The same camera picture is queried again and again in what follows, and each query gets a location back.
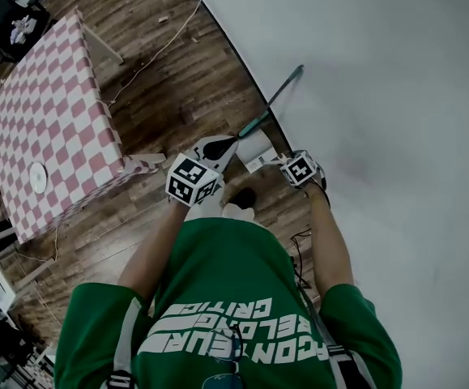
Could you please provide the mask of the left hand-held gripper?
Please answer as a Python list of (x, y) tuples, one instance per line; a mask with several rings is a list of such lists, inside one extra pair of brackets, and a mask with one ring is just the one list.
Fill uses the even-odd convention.
[(238, 147), (238, 140), (230, 135), (214, 135), (200, 139), (195, 145), (199, 156), (220, 156), (218, 167), (209, 169), (200, 162), (179, 153), (169, 168), (165, 192), (172, 199), (188, 207), (201, 203), (213, 195)]

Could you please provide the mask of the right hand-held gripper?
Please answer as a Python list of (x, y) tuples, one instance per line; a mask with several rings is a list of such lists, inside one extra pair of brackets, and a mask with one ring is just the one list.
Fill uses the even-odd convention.
[(322, 166), (305, 150), (294, 152), (293, 157), (286, 159), (279, 170), (294, 188), (313, 182), (326, 189), (326, 175)]

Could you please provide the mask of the white long-handled dustpan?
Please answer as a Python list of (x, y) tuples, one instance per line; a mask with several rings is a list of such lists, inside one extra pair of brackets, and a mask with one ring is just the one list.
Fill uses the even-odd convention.
[(283, 166), (292, 160), (283, 153), (279, 155), (262, 130), (239, 139), (236, 154), (249, 173), (255, 173), (266, 165)]

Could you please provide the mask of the person's right forearm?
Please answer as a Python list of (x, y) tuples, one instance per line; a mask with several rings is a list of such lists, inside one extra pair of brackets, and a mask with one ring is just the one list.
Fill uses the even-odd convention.
[(310, 182), (304, 187), (310, 205), (314, 282), (323, 299), (341, 284), (354, 285), (350, 254), (324, 190)]

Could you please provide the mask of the person's left forearm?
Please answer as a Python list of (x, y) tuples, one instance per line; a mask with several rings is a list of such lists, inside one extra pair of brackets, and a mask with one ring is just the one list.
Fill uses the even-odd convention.
[(159, 288), (189, 209), (183, 203), (171, 201), (156, 231), (140, 243), (119, 277), (117, 284), (135, 291), (148, 306)]

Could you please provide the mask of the dark teal broom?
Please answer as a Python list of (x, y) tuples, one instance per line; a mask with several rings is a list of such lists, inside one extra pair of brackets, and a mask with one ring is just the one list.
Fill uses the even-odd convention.
[(277, 98), (280, 96), (280, 94), (295, 80), (298, 79), (304, 72), (305, 66), (303, 64), (300, 64), (297, 66), (294, 71), (287, 77), (287, 79), (281, 84), (281, 86), (278, 88), (276, 93), (270, 98), (270, 100), (265, 104), (265, 108), (263, 113), (252, 120), (249, 124), (247, 124), (239, 133), (238, 133), (238, 138), (242, 139), (249, 135), (251, 132), (254, 130), (258, 129), (258, 127), (262, 124), (262, 122), (267, 119), (268, 117), (271, 116), (271, 106), (274, 104), (274, 102), (277, 100)]

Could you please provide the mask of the person's right black shoe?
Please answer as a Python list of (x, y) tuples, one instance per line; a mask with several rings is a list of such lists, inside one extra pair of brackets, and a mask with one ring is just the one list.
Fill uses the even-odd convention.
[(238, 206), (241, 210), (245, 210), (253, 208), (256, 200), (256, 192), (249, 187), (245, 187), (234, 194), (234, 196), (229, 199), (228, 203)]

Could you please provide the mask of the person's white trousers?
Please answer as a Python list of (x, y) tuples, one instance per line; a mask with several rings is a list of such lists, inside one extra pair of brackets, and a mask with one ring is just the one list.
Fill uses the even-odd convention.
[(201, 203), (196, 203), (190, 208), (185, 221), (202, 218), (225, 218), (242, 220), (262, 228), (262, 225), (254, 219), (255, 214), (253, 208), (241, 209), (235, 204), (224, 204), (224, 190), (225, 182), (220, 182), (219, 186), (215, 188), (213, 195), (205, 198)]

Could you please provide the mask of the person's green t-shirt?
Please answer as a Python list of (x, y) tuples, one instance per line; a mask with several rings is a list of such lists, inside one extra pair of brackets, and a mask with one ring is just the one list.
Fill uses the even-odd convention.
[(183, 224), (153, 310), (127, 288), (72, 293), (56, 389), (336, 389), (291, 259), (255, 224)]

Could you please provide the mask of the white round plate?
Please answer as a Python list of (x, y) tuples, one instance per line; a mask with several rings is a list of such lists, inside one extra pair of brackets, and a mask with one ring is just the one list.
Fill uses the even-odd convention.
[(48, 174), (42, 163), (34, 162), (29, 170), (29, 182), (32, 190), (37, 194), (43, 194), (48, 183)]

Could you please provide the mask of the white crumpled cloth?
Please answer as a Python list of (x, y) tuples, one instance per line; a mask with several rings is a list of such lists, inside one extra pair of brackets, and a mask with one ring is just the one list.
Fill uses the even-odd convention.
[(12, 45), (24, 44), (28, 35), (34, 31), (36, 23), (37, 21), (29, 15), (26, 15), (22, 19), (12, 21), (11, 25), (13, 29), (11, 30), (10, 43)]

